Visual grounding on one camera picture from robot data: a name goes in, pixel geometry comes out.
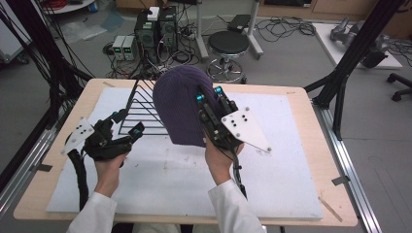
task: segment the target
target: purple knit hat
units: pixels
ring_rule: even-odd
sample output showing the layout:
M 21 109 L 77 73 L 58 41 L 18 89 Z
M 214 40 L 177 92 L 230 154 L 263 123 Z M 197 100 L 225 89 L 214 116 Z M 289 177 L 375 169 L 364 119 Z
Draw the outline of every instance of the purple knit hat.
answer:
M 194 66 L 182 65 L 162 75 L 154 85 L 154 107 L 173 144 L 204 148 L 204 131 L 196 95 L 202 90 L 218 118 L 222 117 L 209 77 Z

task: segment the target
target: floor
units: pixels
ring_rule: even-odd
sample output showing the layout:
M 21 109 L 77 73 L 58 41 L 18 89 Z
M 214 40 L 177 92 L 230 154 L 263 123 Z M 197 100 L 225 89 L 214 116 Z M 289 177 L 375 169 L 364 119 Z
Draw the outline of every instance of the floor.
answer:
M 133 32 L 130 15 L 119 18 L 111 11 L 90 14 L 78 11 L 63 16 L 60 22 L 84 21 L 87 26 L 109 23 L 109 31 L 89 41 L 70 44 L 95 77 L 104 78 L 111 72 L 103 47 L 117 35 Z M 205 19 L 214 29 L 224 29 L 218 18 Z M 316 36 L 295 32 L 275 43 L 265 42 L 257 33 L 264 55 L 256 60 L 252 52 L 238 58 L 248 78 L 248 84 L 301 86 L 328 75 L 334 68 Z M 405 58 L 396 56 L 403 69 L 396 72 L 411 77 L 412 67 Z M 205 68 L 205 63 L 196 66 Z M 401 83 L 387 83 L 393 70 L 356 69 L 347 83 L 342 120 L 342 137 L 357 169 L 364 191 L 376 215 L 382 232 L 412 232 L 412 95 L 399 102 L 391 100 L 395 91 L 404 89 Z M 49 87 L 33 63 L 13 62 L 0 71 L 0 171 L 3 171 L 49 106 Z M 315 97 L 319 90 L 309 93 Z M 333 112 L 334 101 L 330 110 Z M 13 209 L 24 189 L 19 192 L 9 210 L 0 219 L 1 232 L 64 232 L 67 221 L 21 221 L 13 218 Z M 280 232 L 269 227 L 268 232 Z M 356 227 L 292 227 L 286 232 L 364 232 Z

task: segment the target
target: black stool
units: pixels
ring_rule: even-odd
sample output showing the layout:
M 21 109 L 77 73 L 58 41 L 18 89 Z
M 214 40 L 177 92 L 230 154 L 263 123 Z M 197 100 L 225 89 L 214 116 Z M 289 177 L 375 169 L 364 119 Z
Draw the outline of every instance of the black stool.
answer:
M 232 60 L 248 51 L 249 41 L 245 35 L 233 31 L 217 32 L 209 37 L 208 47 L 212 53 L 222 57 L 207 66 L 207 75 L 211 79 L 221 83 L 242 79 L 242 83 L 246 83 L 242 66 Z

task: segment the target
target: black wire frame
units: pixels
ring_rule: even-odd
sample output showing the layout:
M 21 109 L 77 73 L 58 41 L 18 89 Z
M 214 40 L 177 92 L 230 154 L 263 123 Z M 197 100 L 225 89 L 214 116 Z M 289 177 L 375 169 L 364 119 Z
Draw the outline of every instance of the black wire frame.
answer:
M 119 135 L 127 135 L 128 131 L 139 122 L 145 125 L 145 135 L 168 135 L 155 110 L 154 86 L 153 81 L 144 80 L 142 77 L 136 80 L 127 100 L 128 115 L 120 124 Z

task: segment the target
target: white lab coat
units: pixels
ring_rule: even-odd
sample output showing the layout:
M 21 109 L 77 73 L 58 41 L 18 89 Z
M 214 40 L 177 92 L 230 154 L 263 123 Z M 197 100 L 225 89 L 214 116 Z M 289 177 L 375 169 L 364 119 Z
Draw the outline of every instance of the white lab coat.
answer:
M 265 232 L 233 180 L 211 189 L 209 197 L 222 233 Z M 111 198 L 93 192 L 83 210 L 70 224 L 67 233 L 110 233 L 116 205 L 117 202 Z

